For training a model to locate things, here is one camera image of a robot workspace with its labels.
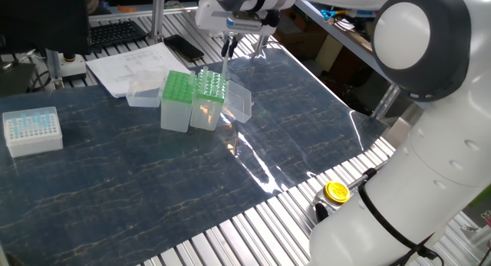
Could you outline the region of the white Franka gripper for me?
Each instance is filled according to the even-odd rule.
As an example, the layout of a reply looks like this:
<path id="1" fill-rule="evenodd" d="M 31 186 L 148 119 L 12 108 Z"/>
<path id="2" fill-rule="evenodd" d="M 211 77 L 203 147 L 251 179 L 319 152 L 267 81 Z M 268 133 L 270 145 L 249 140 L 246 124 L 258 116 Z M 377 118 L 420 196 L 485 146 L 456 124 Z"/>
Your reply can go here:
<path id="1" fill-rule="evenodd" d="M 225 11 L 216 0 L 199 0 L 195 16 L 198 28 L 212 32 L 271 35 L 278 26 L 278 11 Z M 237 36 L 225 38 L 221 55 L 233 56 Z"/>

